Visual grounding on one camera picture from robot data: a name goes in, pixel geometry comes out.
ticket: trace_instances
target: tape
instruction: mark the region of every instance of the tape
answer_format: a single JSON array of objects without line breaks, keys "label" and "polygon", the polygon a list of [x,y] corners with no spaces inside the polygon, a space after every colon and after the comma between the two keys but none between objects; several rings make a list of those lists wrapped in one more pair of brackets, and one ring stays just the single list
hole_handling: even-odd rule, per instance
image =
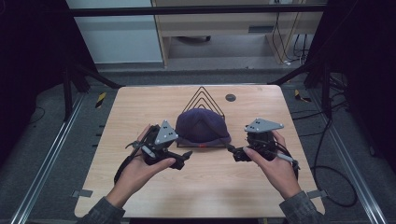
[{"label": "tape", "polygon": [[296,100],[304,101],[304,102],[311,102],[311,98],[308,97],[301,97],[300,92],[297,90],[294,90],[294,98]]},{"label": "tape", "polygon": [[72,194],[70,195],[73,198],[78,198],[78,197],[87,197],[91,198],[91,195],[93,194],[92,190],[87,190],[87,189],[82,189],[82,190],[73,190]]},{"label": "tape", "polygon": [[326,190],[318,190],[318,189],[309,191],[306,193],[306,195],[308,195],[309,199],[313,199],[313,198],[317,198],[317,197],[324,198],[324,197],[329,196],[329,194],[326,192]]},{"label": "tape", "polygon": [[106,97],[105,92],[100,93],[98,100],[96,101],[95,108],[100,108],[102,106],[102,103],[105,100],[105,97]]}]

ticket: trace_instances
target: forearm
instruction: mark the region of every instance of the forearm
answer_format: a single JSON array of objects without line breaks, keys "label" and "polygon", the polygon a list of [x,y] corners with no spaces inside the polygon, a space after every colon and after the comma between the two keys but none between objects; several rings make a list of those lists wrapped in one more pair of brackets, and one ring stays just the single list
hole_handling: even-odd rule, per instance
[{"label": "forearm", "polygon": [[113,206],[103,197],[77,224],[120,224],[125,210]]},{"label": "forearm", "polygon": [[318,212],[317,208],[303,191],[287,199],[279,206],[289,224],[329,223],[325,216]]}]

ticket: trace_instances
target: navy baseball cap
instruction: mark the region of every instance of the navy baseball cap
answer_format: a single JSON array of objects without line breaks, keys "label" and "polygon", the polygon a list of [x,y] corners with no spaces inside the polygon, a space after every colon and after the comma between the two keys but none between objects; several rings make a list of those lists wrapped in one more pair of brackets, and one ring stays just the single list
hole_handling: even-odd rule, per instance
[{"label": "navy baseball cap", "polygon": [[177,145],[219,147],[231,142],[224,118],[212,110],[193,108],[177,117]]}]

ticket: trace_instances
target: table top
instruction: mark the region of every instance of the table top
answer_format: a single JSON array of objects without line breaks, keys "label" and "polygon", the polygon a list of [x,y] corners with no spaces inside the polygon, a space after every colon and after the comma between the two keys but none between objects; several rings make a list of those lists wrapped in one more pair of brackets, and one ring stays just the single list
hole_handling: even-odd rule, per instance
[{"label": "table top", "polygon": [[[161,125],[164,119],[175,128],[200,86],[124,87],[114,101],[106,127],[94,155],[83,189],[92,190],[90,198],[79,197],[75,214],[82,217],[113,187],[120,164],[131,153],[132,143],[150,123]],[[205,86],[225,116],[231,144],[246,146],[245,125],[255,118],[284,124],[278,130],[285,138],[291,156],[300,163],[299,183],[303,190],[316,185],[295,130],[283,93],[273,85]],[[235,100],[226,99],[233,94]],[[283,217],[282,197],[254,162],[235,162],[224,148],[177,147],[169,150],[183,154],[192,150],[181,170],[166,169],[134,194],[125,217]],[[321,199],[313,200],[324,213]]]}]

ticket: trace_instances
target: human hand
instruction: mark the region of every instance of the human hand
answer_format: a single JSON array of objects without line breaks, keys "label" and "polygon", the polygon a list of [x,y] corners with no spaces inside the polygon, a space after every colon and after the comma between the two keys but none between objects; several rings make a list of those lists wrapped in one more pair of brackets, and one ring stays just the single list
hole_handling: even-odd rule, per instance
[{"label": "human hand", "polygon": [[[286,146],[285,138],[277,131],[272,131],[275,140],[282,146]],[[296,195],[301,192],[300,185],[294,175],[290,162],[275,157],[272,161],[263,158],[257,151],[244,147],[245,153],[256,162],[267,176],[274,188],[279,191],[283,199]]]},{"label": "human hand", "polygon": [[[149,130],[150,125],[137,137],[140,141]],[[128,199],[139,191],[153,176],[175,163],[174,158],[168,158],[152,165],[147,165],[141,155],[141,149],[122,171],[114,188],[107,194],[106,199],[118,208],[122,208]]]}]

